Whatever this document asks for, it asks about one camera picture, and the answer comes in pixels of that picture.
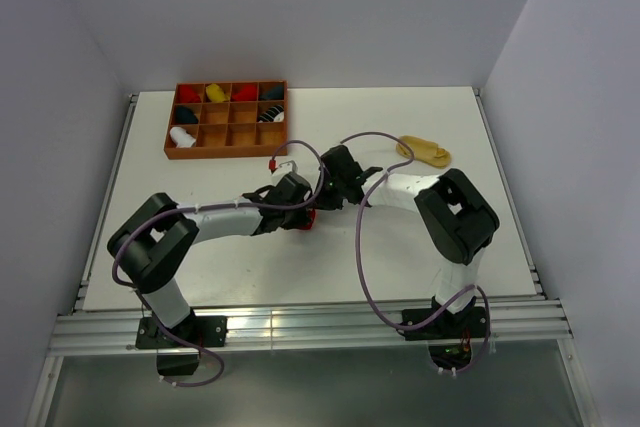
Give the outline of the red santa sock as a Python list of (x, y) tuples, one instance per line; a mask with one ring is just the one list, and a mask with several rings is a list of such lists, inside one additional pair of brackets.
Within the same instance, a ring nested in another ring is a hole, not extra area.
[(316, 210), (308, 209), (305, 212), (304, 218), (301, 220), (300, 225), (298, 226), (299, 230), (308, 231), (311, 230), (316, 219)]

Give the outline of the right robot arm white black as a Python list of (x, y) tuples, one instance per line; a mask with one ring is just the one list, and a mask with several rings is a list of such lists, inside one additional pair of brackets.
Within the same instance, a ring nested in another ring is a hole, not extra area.
[(384, 315), (366, 286), (361, 255), (364, 209), (390, 207), (416, 213), (437, 252), (444, 258), (440, 284), (432, 300), (434, 312), (421, 322), (452, 337), (462, 330), (475, 307), (480, 260), (500, 227), (494, 209), (468, 177), (451, 168), (441, 175), (397, 173), (396, 166), (363, 169), (344, 145), (321, 156), (324, 181), (316, 198), (318, 210), (336, 210), (348, 202), (359, 207), (356, 220), (356, 266), (365, 294), (379, 318)]

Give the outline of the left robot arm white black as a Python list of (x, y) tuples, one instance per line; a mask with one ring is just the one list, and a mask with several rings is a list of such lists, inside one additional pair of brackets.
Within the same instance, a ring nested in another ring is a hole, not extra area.
[(303, 177), (288, 173), (274, 186), (208, 209), (180, 206), (157, 193), (112, 235), (107, 250), (158, 318), (159, 335), (172, 346), (183, 346), (194, 336), (195, 314), (175, 274), (191, 246), (303, 226), (309, 222), (304, 203), (311, 191)]

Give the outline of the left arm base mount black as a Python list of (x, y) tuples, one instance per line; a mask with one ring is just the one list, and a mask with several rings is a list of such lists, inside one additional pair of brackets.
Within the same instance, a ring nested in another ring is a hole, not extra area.
[(142, 318), (138, 325), (135, 348), (143, 351), (157, 351), (158, 374), (182, 380), (196, 372), (203, 355), (198, 351), (191, 354), (175, 354), (160, 353), (160, 350), (185, 348), (185, 345), (175, 338), (201, 348), (223, 347), (226, 343), (227, 317), (190, 315), (179, 325), (167, 331), (169, 335), (161, 330), (153, 317)]

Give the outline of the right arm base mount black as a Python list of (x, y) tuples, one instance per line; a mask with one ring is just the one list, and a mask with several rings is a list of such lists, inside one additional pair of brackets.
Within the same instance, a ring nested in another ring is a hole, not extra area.
[(407, 330), (407, 327), (427, 319), (437, 307), (438, 304), (431, 308), (402, 310), (403, 329), (399, 329), (398, 333), (406, 341), (442, 341), (442, 345), (428, 348), (431, 361), (444, 370), (464, 369), (474, 359), (474, 340), (483, 340), (477, 354), (484, 354), (489, 349), (490, 330), (486, 309), (471, 305), (456, 314), (445, 310), (425, 327)]

